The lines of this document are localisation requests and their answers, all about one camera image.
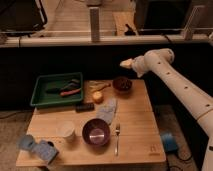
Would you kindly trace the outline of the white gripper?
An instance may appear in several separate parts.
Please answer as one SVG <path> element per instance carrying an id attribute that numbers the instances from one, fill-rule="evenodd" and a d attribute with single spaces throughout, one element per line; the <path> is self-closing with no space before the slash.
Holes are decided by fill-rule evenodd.
<path id="1" fill-rule="evenodd" d="M 139 70 L 138 61 L 136 58 L 129 58 L 127 60 L 121 61 L 120 66 L 126 69 L 132 69 L 135 72 Z"/>

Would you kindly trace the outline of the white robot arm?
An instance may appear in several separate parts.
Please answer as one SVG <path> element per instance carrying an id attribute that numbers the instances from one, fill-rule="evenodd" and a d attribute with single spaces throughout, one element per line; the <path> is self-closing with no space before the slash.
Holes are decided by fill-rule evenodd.
<path id="1" fill-rule="evenodd" d="M 132 69 L 138 78 L 152 71 L 166 84 L 207 134 L 209 140 L 201 171 L 213 171 L 213 97 L 177 72 L 171 66 L 174 58 L 169 48 L 155 49 L 121 61 L 120 66 Z"/>

